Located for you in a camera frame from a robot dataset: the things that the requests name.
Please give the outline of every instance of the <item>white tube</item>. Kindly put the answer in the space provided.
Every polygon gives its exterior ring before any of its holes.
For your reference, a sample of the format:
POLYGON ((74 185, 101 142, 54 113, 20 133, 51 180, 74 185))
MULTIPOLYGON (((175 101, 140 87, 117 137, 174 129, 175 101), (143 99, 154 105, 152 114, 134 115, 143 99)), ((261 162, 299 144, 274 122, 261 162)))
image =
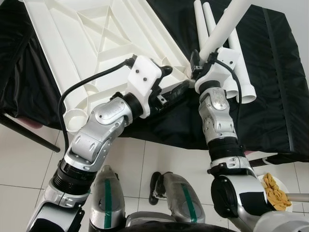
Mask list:
MULTIPOLYGON (((203 11, 204 11, 206 24, 207 24, 208 33, 209 33, 209 35, 211 35, 212 31, 216 27, 216 22, 214 20, 214 17, 213 17, 212 11, 211 11, 211 6, 209 5, 208 2, 203 4, 203 11)), ((227 99, 233 98, 233 97, 238 95, 237 84, 236 84, 236 81, 234 81, 234 79, 232 78, 232 76, 229 76, 225 80, 222 88, 225 89, 225 91, 226 91, 226 98, 227 99)))
POLYGON ((203 45, 206 43, 206 40, 208 39, 208 33, 203 14, 202 3, 200 0, 194 1, 194 12, 195 12, 195 19, 197 21, 199 49, 201 50, 203 45))
POLYGON ((200 65, 203 65, 209 54, 218 47, 221 47, 232 33, 238 22, 250 7, 250 0, 232 0, 226 12, 221 17, 218 25, 207 39, 203 48, 199 52, 200 65))
POLYGON ((216 27, 216 21, 214 20, 211 6, 209 5, 208 2, 203 4, 203 11, 204 11, 204 16, 207 24, 207 30, 208 34, 210 35, 214 28, 216 27))
POLYGON ((247 104, 253 102, 256 99, 256 93, 253 85, 250 83, 247 67, 243 58, 240 42, 236 29, 234 29, 231 35, 228 37, 228 43, 230 48, 240 52, 240 57, 235 65, 234 72, 237 75, 241 87, 241 103, 247 104))

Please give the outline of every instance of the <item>black cable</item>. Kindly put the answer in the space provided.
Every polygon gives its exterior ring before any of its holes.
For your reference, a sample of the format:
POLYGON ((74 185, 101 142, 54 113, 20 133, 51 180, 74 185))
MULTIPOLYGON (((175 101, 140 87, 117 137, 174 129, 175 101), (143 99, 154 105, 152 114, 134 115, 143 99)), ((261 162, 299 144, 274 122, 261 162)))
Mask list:
POLYGON ((108 69, 108 70, 105 70, 105 71, 102 71, 102 72, 99 72, 87 79, 84 79, 80 82, 78 82, 77 84, 71 86, 70 88, 68 88, 60 97, 60 100, 59 100, 59 104, 58 104, 58 116, 59 116, 59 121, 60 121, 60 125, 61 125, 61 129, 62 129, 62 133, 63 133, 63 137, 64 137, 64 142, 65 142, 65 153, 67 152, 68 148, 69 148, 69 138, 68 138, 68 133, 67 133, 67 129, 66 129, 66 125, 64 123, 64 118, 63 118, 63 115, 62 115, 62 109, 63 109, 63 101, 64 99, 67 97, 68 94, 70 94, 72 91, 74 91, 75 89, 77 89, 78 87, 90 82, 90 81, 93 81, 94 79, 97 79, 101 76, 104 76, 104 75, 107 75, 107 74, 110 74, 120 68, 122 68, 123 66, 125 65, 132 65, 132 61, 134 62, 134 60, 131 60, 131 59, 126 59, 125 61, 121 62, 120 64, 108 69))
POLYGON ((242 101, 242 94, 241 94, 241 87, 240 87, 240 82, 239 79, 236 75, 236 73, 225 63, 222 61, 219 61, 218 59, 213 60, 213 62, 220 64, 221 66, 225 67, 231 74, 232 78, 236 81, 237 88, 238 88, 238 96, 239 96, 239 104, 238 104, 238 110, 237 110, 237 116, 236 116, 236 132, 238 132, 239 128, 239 117, 240 117, 240 105, 242 101))

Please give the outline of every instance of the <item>silver robot arm segment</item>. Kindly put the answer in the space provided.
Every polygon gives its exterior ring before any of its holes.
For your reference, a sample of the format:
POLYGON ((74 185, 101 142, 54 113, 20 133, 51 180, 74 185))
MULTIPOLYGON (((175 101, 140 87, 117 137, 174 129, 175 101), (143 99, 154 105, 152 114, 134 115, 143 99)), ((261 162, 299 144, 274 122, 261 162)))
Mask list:
POLYGON ((219 48, 204 65, 202 75, 195 73, 195 89, 200 94, 198 110, 211 157, 208 173, 215 177, 211 185, 214 208, 242 232, 308 229, 304 218, 296 218, 286 212, 275 212, 267 204, 265 190, 238 142, 234 123, 229 115, 229 103, 221 88, 227 69, 219 67, 213 60, 225 60, 225 65, 233 69, 229 64, 236 63, 234 57, 229 55, 226 48, 219 48))
POLYGON ((159 67, 143 56, 133 56, 133 60, 126 94, 118 93, 110 102, 93 109, 59 162, 28 222, 27 232, 45 228, 56 232, 79 230, 84 215, 82 206, 113 140, 134 119, 150 114, 150 101, 161 92, 160 81, 172 71, 170 66, 159 67))

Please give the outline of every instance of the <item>table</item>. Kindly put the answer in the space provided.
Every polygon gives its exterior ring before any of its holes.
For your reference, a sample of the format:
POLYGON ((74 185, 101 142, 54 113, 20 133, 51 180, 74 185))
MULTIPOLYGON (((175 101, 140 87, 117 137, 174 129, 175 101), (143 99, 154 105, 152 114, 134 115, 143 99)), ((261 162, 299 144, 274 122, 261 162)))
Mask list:
MULTIPOLYGON (((191 51, 198 48, 193 1, 148 2, 190 58, 191 51)), ((228 1, 209 2, 218 21, 228 1)), ((59 92, 23 4, 6 0, 0 7, 0 23, 5 28, 0 32, 0 48, 6 48, 0 50, 0 70, 4 71, 0 74, 0 110, 59 129, 59 92), (18 33, 11 33, 12 25, 18 33)), ((254 102, 241 106, 240 141, 247 150, 278 152, 266 159, 269 163, 308 162, 309 93, 297 44, 284 14, 252 6, 237 30, 257 93, 254 102)), ((235 117, 237 103, 229 103, 235 117)), ((184 101, 156 117, 138 119, 122 136, 207 149, 197 108, 198 95, 189 90, 184 101)), ((254 166, 264 163, 252 162, 254 166)))

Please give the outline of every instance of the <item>black fabric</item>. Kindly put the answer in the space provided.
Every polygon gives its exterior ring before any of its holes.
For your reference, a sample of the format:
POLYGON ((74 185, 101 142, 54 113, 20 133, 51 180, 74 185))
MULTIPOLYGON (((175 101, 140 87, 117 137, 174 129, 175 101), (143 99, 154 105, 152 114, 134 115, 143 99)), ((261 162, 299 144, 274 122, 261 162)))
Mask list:
POLYGON ((25 5, 0 5, 0 110, 55 129, 60 93, 25 5))
MULTIPOLYGON (((189 59, 198 49, 193 0, 148 0, 189 59)), ((228 0, 209 0, 219 21, 228 0)), ((0 6, 0 110, 59 129, 59 91, 23 3, 0 6)), ((237 26, 257 99, 243 104, 238 136, 247 150, 279 152, 273 163, 308 161, 309 93, 298 47, 285 15, 251 6, 237 26)), ((229 100, 235 119, 237 103, 229 100)), ((122 136, 188 149, 207 149, 193 89, 159 115, 125 129, 122 136)))

